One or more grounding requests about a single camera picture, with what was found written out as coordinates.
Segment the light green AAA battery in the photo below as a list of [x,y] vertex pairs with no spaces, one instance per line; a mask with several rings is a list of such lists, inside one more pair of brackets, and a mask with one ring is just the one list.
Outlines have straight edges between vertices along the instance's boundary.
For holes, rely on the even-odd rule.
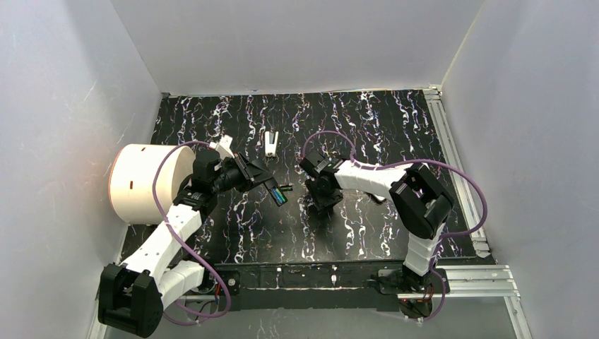
[[281,194],[281,192],[277,188],[274,188],[273,193],[275,194],[277,200],[280,203],[284,203],[285,202],[284,196]]

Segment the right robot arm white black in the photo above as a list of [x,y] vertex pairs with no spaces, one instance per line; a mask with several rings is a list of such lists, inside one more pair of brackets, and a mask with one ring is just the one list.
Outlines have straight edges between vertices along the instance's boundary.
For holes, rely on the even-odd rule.
[[348,189],[392,202],[408,231],[408,251],[401,270],[389,281],[404,291],[429,284],[431,261],[454,199],[427,165],[383,168],[318,152],[305,155],[299,165],[309,175],[305,186],[317,210],[340,203]]

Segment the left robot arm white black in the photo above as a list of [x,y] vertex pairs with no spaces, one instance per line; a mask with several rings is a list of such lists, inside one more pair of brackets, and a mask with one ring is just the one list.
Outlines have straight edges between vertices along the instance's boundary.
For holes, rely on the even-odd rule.
[[154,231],[121,263],[104,267],[98,287],[98,321],[147,338],[163,311],[199,287],[214,268],[199,256],[172,261],[215,209],[226,191],[264,186],[275,204],[287,198],[260,160],[248,160],[221,145],[194,151],[189,145],[130,144],[109,176],[109,201],[130,224]]

